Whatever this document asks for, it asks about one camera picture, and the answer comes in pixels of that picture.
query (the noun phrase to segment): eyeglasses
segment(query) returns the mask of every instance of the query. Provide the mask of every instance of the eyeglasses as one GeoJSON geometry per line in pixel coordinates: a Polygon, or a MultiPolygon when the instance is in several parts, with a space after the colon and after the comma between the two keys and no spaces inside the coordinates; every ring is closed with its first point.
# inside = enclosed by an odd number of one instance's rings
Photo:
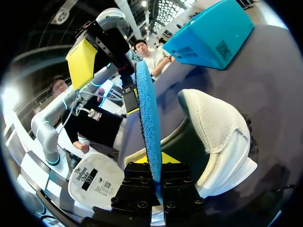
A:
{"type": "Polygon", "coordinates": [[[61,87],[65,87],[65,86],[66,86],[66,83],[64,81],[62,81],[59,85],[57,85],[53,88],[53,91],[57,92],[61,87]]]}

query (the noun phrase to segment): white robotic arm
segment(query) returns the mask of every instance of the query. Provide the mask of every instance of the white robotic arm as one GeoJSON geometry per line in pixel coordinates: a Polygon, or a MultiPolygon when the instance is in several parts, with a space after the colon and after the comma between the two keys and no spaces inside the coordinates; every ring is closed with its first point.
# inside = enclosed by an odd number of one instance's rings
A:
{"type": "MultiPolygon", "coordinates": [[[[128,22],[121,10],[110,8],[103,11],[96,22],[106,31],[111,28],[118,28],[123,34],[129,30],[128,22]]],[[[131,61],[134,52],[129,49],[125,56],[131,61]]],[[[95,91],[108,78],[111,78],[119,69],[110,64],[109,67],[103,67],[100,71],[94,74],[92,81],[86,84],[80,91],[74,91],[73,86],[70,86],[66,91],[54,99],[43,111],[36,114],[31,122],[31,129],[34,135],[43,146],[46,161],[51,165],[57,165],[60,162],[58,153],[58,132],[52,126],[55,120],[71,106],[76,107],[79,103],[85,103],[92,98],[95,91]]]]}

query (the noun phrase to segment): white shirt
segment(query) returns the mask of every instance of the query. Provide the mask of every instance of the white shirt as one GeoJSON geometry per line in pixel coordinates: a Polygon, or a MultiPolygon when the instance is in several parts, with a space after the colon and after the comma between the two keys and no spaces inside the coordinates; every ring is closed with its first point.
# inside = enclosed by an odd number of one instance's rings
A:
{"type": "MultiPolygon", "coordinates": [[[[167,51],[165,51],[162,46],[158,47],[157,50],[151,51],[150,56],[144,57],[144,60],[148,67],[148,71],[151,73],[157,67],[157,65],[163,60],[164,57],[169,57],[169,56],[170,54],[167,51]]],[[[169,65],[170,62],[168,62],[164,66],[161,73],[163,73],[169,65]]]]}

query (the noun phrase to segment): bolt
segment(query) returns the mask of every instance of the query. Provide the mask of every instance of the bolt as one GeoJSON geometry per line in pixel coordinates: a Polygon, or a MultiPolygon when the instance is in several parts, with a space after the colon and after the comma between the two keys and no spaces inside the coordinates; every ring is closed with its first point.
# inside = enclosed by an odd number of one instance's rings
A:
{"type": "Polygon", "coordinates": [[[202,204],[203,203],[203,198],[199,197],[195,200],[195,204],[202,204]]]}
{"type": "Polygon", "coordinates": [[[145,202],[145,201],[138,202],[138,207],[147,208],[147,202],[145,202]]]}
{"type": "Polygon", "coordinates": [[[129,177],[126,177],[126,178],[124,178],[124,180],[123,180],[124,183],[130,182],[130,181],[131,181],[131,179],[130,179],[129,177]]]}
{"type": "Polygon", "coordinates": [[[110,201],[112,202],[112,204],[117,204],[119,202],[119,199],[117,197],[113,197],[110,201]]]}
{"type": "Polygon", "coordinates": [[[168,202],[168,203],[166,203],[166,207],[170,208],[170,209],[173,209],[173,208],[176,207],[176,204],[174,202],[168,202]]]}
{"type": "Polygon", "coordinates": [[[186,177],[185,179],[184,179],[184,182],[185,183],[190,183],[191,182],[191,178],[188,176],[188,177],[186,177]]]}
{"type": "Polygon", "coordinates": [[[166,180],[165,184],[172,184],[172,180],[166,180]]]}

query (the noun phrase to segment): black shirt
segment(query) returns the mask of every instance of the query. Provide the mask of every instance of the black shirt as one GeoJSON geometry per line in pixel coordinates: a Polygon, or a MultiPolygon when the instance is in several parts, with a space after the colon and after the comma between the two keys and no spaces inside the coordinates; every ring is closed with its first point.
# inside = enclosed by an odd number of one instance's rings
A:
{"type": "MultiPolygon", "coordinates": [[[[113,147],[123,117],[112,114],[98,106],[97,98],[92,97],[84,105],[84,108],[88,110],[94,109],[101,113],[102,116],[99,121],[88,117],[88,113],[83,110],[80,111],[78,116],[73,114],[70,116],[64,128],[72,143],[78,141],[79,133],[95,143],[113,147]]],[[[62,124],[64,124],[69,113],[70,110],[66,110],[61,116],[62,124]]]]}

